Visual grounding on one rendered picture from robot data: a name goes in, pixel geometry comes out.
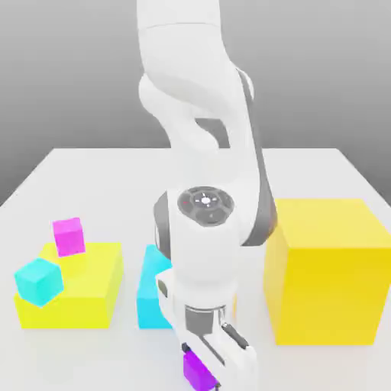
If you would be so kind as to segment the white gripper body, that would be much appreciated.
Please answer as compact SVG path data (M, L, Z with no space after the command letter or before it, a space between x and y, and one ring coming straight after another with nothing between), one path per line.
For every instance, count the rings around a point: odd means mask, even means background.
M257 353L236 331L179 333L184 354L192 351L218 381L215 391L257 391Z

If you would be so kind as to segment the small purple cube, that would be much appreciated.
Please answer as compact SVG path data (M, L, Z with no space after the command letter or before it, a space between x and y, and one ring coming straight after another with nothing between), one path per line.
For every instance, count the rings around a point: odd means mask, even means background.
M183 374L194 391L215 391L218 381L208 368L192 352L183 356Z

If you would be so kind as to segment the small magenta cube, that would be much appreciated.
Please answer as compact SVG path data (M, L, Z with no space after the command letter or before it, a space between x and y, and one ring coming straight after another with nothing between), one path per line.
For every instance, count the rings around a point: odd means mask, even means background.
M80 218L54 221L53 233L59 257L82 254L86 251Z

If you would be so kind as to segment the small cyan cube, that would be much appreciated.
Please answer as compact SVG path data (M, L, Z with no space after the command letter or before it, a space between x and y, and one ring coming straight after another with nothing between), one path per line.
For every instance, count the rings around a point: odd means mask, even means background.
M18 295L40 308L64 290L60 266L42 258L27 263L14 276Z

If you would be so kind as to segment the large cyan box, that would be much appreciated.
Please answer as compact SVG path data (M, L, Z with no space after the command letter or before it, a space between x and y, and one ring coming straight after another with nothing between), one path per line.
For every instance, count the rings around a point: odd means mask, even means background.
M172 267L155 244L146 246L137 289L137 321L140 329L171 329L159 305L156 275Z

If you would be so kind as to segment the large golden yellow box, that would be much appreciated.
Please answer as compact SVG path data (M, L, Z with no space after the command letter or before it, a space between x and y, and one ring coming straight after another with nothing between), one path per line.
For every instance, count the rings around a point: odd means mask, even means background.
M371 345L391 285L391 233L362 199L277 199L263 289L278 345Z

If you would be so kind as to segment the large lemon yellow box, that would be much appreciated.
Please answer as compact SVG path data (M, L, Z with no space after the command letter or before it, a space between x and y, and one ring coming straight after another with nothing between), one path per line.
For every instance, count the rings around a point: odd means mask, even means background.
M15 294L22 328L108 328L124 273L121 244L88 243L84 254L58 257L46 243L40 257L60 266L64 290L45 306Z

